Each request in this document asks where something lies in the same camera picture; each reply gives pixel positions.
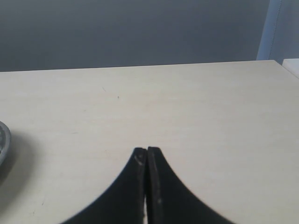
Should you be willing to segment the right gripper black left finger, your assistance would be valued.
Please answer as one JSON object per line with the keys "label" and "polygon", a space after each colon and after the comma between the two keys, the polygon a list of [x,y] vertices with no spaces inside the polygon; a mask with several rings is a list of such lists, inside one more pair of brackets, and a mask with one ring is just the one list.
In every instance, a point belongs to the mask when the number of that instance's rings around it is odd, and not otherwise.
{"label": "right gripper black left finger", "polygon": [[135,148],[114,182],[65,224],[142,224],[147,150]]}

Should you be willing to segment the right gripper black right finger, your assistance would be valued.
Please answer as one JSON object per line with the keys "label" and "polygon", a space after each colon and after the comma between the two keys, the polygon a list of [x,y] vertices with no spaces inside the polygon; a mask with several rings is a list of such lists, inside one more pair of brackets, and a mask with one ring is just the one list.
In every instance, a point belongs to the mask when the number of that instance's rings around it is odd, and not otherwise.
{"label": "right gripper black right finger", "polygon": [[230,224],[199,200],[177,177],[158,147],[147,150],[149,224]]}

